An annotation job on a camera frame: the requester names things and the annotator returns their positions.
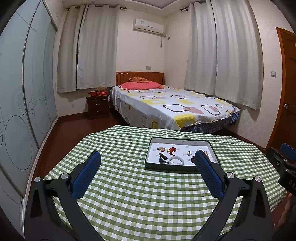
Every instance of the wall baseboard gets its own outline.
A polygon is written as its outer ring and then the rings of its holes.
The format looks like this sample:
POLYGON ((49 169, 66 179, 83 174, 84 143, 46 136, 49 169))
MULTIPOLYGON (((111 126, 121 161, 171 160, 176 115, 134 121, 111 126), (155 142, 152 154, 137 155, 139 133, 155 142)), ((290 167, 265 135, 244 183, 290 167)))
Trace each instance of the wall baseboard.
POLYGON ((47 141, 52 129, 54 128, 57 120, 60 118, 60 116, 58 115, 56 117, 56 119, 54 120, 51 128, 49 129, 46 137, 44 138, 44 141, 36 155, 36 158, 34 160, 34 164, 33 164, 33 167, 31 169, 31 172, 30 172, 30 176, 29 176, 29 180, 28 180, 28 184, 27 184, 27 188, 26 188, 26 194, 25 194, 25 197, 22 198, 22 208, 21 208, 21 229, 22 229, 22 233, 24 234, 24 224, 25 224, 25 212, 26 212, 26 206, 27 206, 27 201, 28 201, 28 197, 29 197, 29 192, 30 192, 30 188, 31 188, 31 183, 32 183, 32 179, 33 179, 33 175, 34 175, 34 172, 35 172, 35 168, 36 168, 36 165, 37 165, 37 162, 38 162, 38 159, 40 157, 40 154, 42 152, 42 149, 45 145, 45 142, 47 141))
POLYGON ((60 116, 59 121, 72 121, 80 118, 87 118, 88 112, 75 113, 71 115, 60 116))
POLYGON ((217 134, 218 135, 221 134, 223 136, 231 136, 231 137, 234 137, 234 138, 239 139, 241 141, 248 142, 248 143, 256 146, 263 154, 266 154, 266 150, 262 146, 259 146, 258 144, 254 143, 254 142, 252 142, 252 141, 250 141, 250 140, 248 140, 248 139, 246 139, 246 138, 244 138, 244 137, 242 137, 242 136, 240 136, 240 135, 238 135, 238 134, 236 134, 236 133, 234 133, 234 132, 232 132, 232 131, 230 131, 230 130, 228 130, 226 128, 224 128, 222 130, 219 130, 217 132, 217 134))

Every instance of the tray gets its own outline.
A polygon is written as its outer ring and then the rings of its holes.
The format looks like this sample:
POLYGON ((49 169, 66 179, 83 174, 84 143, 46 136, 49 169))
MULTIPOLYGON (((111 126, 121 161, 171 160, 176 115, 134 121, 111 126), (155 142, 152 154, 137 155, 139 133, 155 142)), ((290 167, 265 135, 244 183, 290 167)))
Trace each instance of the tray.
POLYGON ((195 155, 197 150, 203 150, 208 158, 215 163, 220 164, 216 153, 213 150, 213 147, 210 141, 206 140, 186 140, 186 139, 172 139, 172 138, 159 138, 152 137, 150 140, 148 152, 145 159, 145 168, 149 170, 161 170, 161 171, 180 171, 180 172, 195 172, 198 173, 198 170, 194 163, 191 162, 191 158, 195 155), (164 147, 164 152, 157 150, 159 147, 164 147), (159 163, 159 153, 165 155, 168 161, 172 155, 167 152, 167 149, 175 147, 177 150, 173 154, 177 157, 180 157, 183 161, 183 165, 170 165, 168 163, 160 164, 159 163))

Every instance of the wooden headboard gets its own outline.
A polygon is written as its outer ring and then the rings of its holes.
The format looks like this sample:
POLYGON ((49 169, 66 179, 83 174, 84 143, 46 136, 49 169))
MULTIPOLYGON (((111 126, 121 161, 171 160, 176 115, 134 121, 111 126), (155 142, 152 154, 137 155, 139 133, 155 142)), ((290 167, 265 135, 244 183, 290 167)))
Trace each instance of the wooden headboard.
POLYGON ((116 72, 116 85, 121 85, 125 82, 128 82, 132 77, 142 77, 149 81, 154 81, 162 85, 165 84, 165 75, 164 73, 159 72, 116 72))

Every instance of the blue gripper pad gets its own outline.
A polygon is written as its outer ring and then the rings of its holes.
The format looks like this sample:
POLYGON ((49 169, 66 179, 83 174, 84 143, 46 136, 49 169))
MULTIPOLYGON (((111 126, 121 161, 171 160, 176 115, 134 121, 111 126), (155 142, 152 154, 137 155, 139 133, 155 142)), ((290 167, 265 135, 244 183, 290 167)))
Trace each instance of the blue gripper pad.
POLYGON ((72 185, 72 198, 77 200, 84 196, 100 165, 101 154, 99 152, 95 152, 74 180, 72 185))
POLYGON ((196 168, 205 181, 211 195, 221 200, 224 197, 222 180, 203 156, 202 151, 195 153, 194 160, 196 168))
POLYGON ((290 161, 296 161, 296 151, 286 143, 281 145, 281 152, 289 158, 290 161))

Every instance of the air conditioner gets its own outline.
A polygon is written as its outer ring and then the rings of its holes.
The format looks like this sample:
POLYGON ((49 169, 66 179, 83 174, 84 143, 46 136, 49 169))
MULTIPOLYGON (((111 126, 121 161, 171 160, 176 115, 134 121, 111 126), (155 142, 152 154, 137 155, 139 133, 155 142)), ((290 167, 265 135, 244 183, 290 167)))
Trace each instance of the air conditioner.
POLYGON ((136 18, 133 21, 133 30, 139 30, 139 31, 162 35, 163 25, 136 18))

